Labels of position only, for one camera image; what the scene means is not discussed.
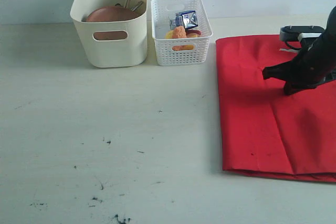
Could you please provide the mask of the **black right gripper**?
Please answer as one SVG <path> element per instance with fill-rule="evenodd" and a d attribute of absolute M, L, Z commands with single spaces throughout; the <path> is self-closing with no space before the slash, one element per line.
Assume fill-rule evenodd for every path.
<path fill-rule="evenodd" d="M 263 79 L 289 80 L 283 87 L 285 95 L 313 90 L 335 80 L 335 33 L 324 31 L 310 47 L 304 48 L 292 61 L 265 67 Z"/>

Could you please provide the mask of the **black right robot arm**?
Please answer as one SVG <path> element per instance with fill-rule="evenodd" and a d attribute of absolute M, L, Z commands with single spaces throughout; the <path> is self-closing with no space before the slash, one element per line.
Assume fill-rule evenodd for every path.
<path fill-rule="evenodd" d="M 320 26 L 285 26 L 280 29 L 280 41 L 297 55 L 290 61 L 265 67 L 263 79 L 285 82 L 286 95 L 326 84 L 335 80 L 335 8 Z"/>

